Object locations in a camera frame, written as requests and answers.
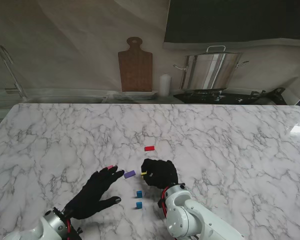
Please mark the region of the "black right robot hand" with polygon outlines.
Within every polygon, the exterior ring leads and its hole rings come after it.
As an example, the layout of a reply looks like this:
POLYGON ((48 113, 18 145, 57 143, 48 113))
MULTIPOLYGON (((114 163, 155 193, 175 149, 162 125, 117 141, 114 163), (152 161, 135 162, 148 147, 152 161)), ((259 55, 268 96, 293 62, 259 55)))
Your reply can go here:
POLYGON ((170 160, 154 160, 146 158, 141 165, 141 172, 148 186, 165 189, 178 184, 175 165, 170 160))

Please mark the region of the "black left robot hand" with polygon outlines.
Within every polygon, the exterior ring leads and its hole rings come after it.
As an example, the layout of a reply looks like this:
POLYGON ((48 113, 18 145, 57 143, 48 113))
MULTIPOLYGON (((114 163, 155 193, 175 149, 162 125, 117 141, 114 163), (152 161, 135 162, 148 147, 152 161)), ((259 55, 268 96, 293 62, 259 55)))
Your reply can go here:
POLYGON ((64 207, 63 214, 67 219, 87 219, 94 214, 121 202, 119 196, 102 200, 102 195, 110 186, 124 175, 124 170, 117 166, 103 168, 94 172, 81 191, 64 207))

